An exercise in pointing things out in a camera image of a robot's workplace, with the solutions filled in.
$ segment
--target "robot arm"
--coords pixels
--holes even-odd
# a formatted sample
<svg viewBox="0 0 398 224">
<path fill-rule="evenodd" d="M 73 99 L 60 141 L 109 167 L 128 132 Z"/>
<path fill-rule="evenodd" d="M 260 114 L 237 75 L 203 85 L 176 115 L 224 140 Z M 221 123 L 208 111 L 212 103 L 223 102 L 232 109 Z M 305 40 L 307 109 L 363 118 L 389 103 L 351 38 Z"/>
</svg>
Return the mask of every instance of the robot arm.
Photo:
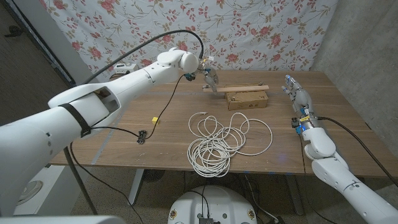
<svg viewBox="0 0 398 224">
<path fill-rule="evenodd" d="M 12 216 L 28 181 L 63 148 L 100 132 L 90 127 L 109 126 L 131 100 L 174 82 L 180 68 L 193 73 L 198 66 L 192 53 L 171 49 L 146 68 L 111 82 L 71 88 L 53 97 L 49 110 L 1 126 L 0 215 Z"/>
<path fill-rule="evenodd" d="M 292 126 L 304 141 L 310 141 L 304 151 L 312 162 L 314 174 L 339 191 L 368 223 L 396 223 L 398 210 L 387 203 L 372 189 L 357 179 L 347 163 L 336 152 L 335 143 L 318 123 L 310 95 L 289 75 L 285 78 L 288 88 L 282 89 L 293 102 L 299 120 L 292 118 Z"/>
</svg>

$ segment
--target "yellow label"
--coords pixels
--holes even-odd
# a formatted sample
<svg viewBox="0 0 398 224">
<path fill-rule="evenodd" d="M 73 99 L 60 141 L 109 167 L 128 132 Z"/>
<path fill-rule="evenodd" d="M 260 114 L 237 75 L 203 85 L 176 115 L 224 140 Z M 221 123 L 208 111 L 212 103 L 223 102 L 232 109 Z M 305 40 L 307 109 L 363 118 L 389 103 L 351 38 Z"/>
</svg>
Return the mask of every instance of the yellow label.
<svg viewBox="0 0 398 224">
<path fill-rule="evenodd" d="M 310 117 L 309 117 L 309 116 L 306 116 L 306 117 L 304 117 L 304 118 L 301 118 L 300 121 L 306 121 L 306 120 L 308 120 L 308 119 L 310 119 Z"/>
</svg>

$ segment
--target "coiled white cable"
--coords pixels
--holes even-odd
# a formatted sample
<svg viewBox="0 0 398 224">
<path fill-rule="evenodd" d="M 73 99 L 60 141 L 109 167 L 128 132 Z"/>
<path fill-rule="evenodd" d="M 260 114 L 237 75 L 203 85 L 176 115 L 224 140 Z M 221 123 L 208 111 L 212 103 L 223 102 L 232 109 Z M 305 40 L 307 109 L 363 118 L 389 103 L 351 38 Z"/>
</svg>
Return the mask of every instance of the coiled white cable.
<svg viewBox="0 0 398 224">
<path fill-rule="evenodd" d="M 234 155 L 236 155 L 237 153 L 245 156 L 260 155 L 263 152 L 265 152 L 267 149 L 269 149 L 269 147 L 272 144 L 271 128 L 265 122 L 259 119 L 248 119 L 242 113 L 235 113 L 234 115 L 232 115 L 228 127 L 224 127 L 220 122 L 217 121 L 217 119 L 214 116 L 208 116 L 205 119 L 202 119 L 198 122 L 198 131 L 201 135 L 196 134 L 191 129 L 191 119 L 198 114 L 207 114 L 207 112 L 195 113 L 190 117 L 188 121 L 189 130 L 191 131 L 192 134 L 198 137 L 198 139 L 194 140 L 189 145 L 187 156 L 188 156 L 188 161 L 189 163 L 191 163 L 195 172 L 201 175 L 202 177 L 223 177 L 228 173 L 231 163 L 231 158 Z M 242 123 L 239 129 L 231 127 L 232 120 L 234 116 L 237 114 L 243 116 L 243 118 L 245 119 L 245 121 Z M 209 130 L 206 127 L 206 122 L 208 121 L 213 121 L 215 123 L 215 128 L 213 132 L 209 132 Z M 271 141 L 269 145 L 261 152 L 257 152 L 254 154 L 239 152 L 239 150 L 246 143 L 245 134 L 247 134 L 250 130 L 250 121 L 257 121 L 264 124 L 265 126 L 267 126 L 271 134 Z M 202 122 L 203 122 L 203 127 L 207 134 L 204 134 L 200 131 L 199 127 Z M 242 127 L 246 123 L 248 124 L 247 130 L 243 131 Z M 225 139 L 228 136 L 231 136 L 236 141 L 236 146 L 230 146 L 226 142 Z"/>
</svg>

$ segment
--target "floral fabric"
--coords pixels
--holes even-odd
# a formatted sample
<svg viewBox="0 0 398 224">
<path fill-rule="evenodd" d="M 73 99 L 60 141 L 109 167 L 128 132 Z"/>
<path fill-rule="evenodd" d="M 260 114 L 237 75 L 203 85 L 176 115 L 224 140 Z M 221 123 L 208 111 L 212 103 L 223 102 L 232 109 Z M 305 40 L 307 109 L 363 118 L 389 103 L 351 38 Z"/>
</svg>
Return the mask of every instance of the floral fabric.
<svg viewBox="0 0 398 224">
<path fill-rule="evenodd" d="M 94 73 L 163 32 L 192 30 L 217 69 L 309 70 L 338 0 L 39 0 Z M 166 35 L 124 60 L 140 67 L 172 47 L 195 54 L 191 34 Z M 108 80 L 111 67 L 99 77 Z"/>
</svg>

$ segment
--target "white device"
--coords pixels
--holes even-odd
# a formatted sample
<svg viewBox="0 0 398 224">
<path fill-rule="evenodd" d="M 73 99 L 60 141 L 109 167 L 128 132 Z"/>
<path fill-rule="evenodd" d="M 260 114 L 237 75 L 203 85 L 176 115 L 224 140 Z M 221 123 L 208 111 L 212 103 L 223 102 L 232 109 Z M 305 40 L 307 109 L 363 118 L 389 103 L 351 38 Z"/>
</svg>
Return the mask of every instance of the white device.
<svg viewBox="0 0 398 224">
<path fill-rule="evenodd" d="M 203 192 L 207 202 L 202 203 L 202 196 L 195 192 Z M 197 187 L 183 194 L 173 203 L 167 223 L 196 223 L 198 218 L 202 219 L 199 223 L 257 224 L 253 206 L 242 195 L 216 185 Z"/>
<path fill-rule="evenodd" d="M 116 74 L 127 75 L 128 73 L 135 72 L 138 70 L 136 63 L 117 63 L 114 66 L 114 72 Z"/>
<path fill-rule="evenodd" d="M 366 222 L 397 223 L 398 210 L 357 179 L 336 152 L 335 143 L 318 123 L 308 92 L 289 75 L 285 82 L 288 88 L 282 86 L 282 89 L 293 101 L 294 111 L 300 114 L 297 128 L 303 131 L 304 141 L 310 141 L 304 150 L 312 160 L 314 174 L 339 191 Z"/>
</svg>

